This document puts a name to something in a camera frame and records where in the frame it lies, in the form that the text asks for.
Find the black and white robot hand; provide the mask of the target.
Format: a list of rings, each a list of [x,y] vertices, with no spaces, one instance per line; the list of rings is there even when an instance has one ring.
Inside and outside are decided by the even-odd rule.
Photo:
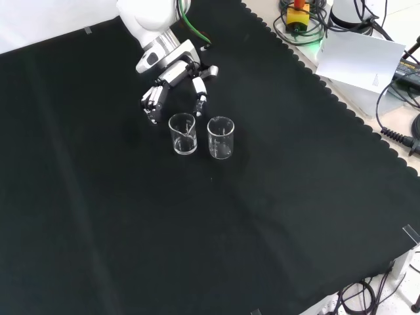
[[[172,52],[160,58],[164,52],[164,49],[157,47],[149,49],[140,59],[137,67],[140,71],[145,70],[146,66],[150,68],[158,66],[163,70],[140,101],[148,120],[153,124],[161,121],[163,107],[170,89],[175,88],[187,77],[192,80],[193,88],[197,94],[193,114],[197,117],[202,116],[209,98],[204,80],[216,77],[219,67],[203,65],[191,40],[181,43]]]

